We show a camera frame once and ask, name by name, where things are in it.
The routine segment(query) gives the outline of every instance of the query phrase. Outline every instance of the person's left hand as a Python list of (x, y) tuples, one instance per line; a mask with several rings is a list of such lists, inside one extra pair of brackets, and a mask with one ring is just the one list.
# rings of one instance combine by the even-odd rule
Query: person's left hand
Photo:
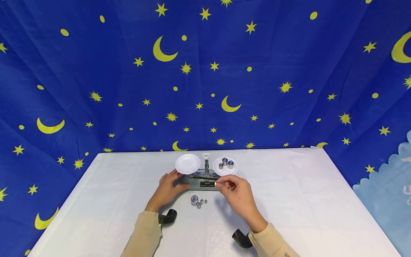
[(157, 190), (148, 201), (145, 210), (158, 212), (161, 207), (171, 203), (178, 194), (189, 189), (190, 184), (181, 184), (174, 187), (173, 183), (182, 176), (183, 174), (178, 173), (177, 170), (173, 170), (169, 174), (165, 173), (160, 179)]

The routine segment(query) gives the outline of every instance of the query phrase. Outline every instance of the white plate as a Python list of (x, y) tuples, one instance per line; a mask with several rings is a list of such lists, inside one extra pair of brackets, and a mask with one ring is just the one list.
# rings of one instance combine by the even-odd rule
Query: white plate
[(200, 159), (191, 153), (180, 156), (175, 161), (175, 169), (181, 174), (191, 174), (196, 172), (200, 167)]
[[(228, 161), (233, 161), (234, 162), (234, 166), (232, 169), (227, 168), (227, 166), (224, 166), (223, 169), (219, 169), (218, 168), (218, 164), (223, 162), (223, 158), (227, 158)], [(238, 170), (238, 165), (237, 162), (235, 160), (233, 160), (230, 157), (219, 157), (217, 158), (214, 163), (212, 164), (212, 169), (214, 170), (215, 173), (217, 173), (220, 176), (225, 176), (225, 175), (234, 175), (237, 173)]]

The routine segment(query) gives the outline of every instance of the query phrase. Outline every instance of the person's right hand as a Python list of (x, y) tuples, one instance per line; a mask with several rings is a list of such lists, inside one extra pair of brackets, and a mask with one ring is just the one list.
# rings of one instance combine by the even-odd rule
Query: person's right hand
[(268, 223), (257, 209), (251, 185), (247, 180), (227, 175), (219, 178), (216, 186), (231, 208), (248, 223), (254, 233), (259, 233), (267, 227)]

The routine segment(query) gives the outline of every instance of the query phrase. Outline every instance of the black strap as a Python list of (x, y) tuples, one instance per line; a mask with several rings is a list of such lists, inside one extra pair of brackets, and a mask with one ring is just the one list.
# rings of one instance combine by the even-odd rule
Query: black strap
[(159, 224), (171, 224), (171, 223), (174, 223), (176, 217), (177, 217), (177, 211), (170, 209), (167, 215), (158, 215), (158, 223)]
[(245, 236), (241, 230), (236, 230), (232, 236), (234, 241), (237, 242), (237, 244), (242, 247), (242, 248), (251, 248), (253, 247), (253, 244), (251, 243), (250, 239), (248, 238), (248, 233)]

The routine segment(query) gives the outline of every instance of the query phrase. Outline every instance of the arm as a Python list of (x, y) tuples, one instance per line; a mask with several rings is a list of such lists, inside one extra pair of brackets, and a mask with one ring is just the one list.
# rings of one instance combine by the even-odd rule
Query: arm
[(164, 174), (157, 190), (148, 201), (145, 210), (139, 214), (134, 232), (131, 235), (120, 257), (152, 257), (162, 236), (158, 223), (158, 212), (161, 207), (171, 203), (181, 192), (187, 190), (190, 185), (182, 184), (174, 187), (173, 183), (183, 174), (176, 170), (170, 174)]
[(247, 180), (234, 175), (223, 176), (217, 180), (217, 187), (231, 208), (250, 226), (248, 237), (259, 257), (299, 257), (275, 227), (260, 214)]
[(162, 236), (158, 213), (144, 211), (139, 214), (134, 232), (120, 257), (151, 257)]

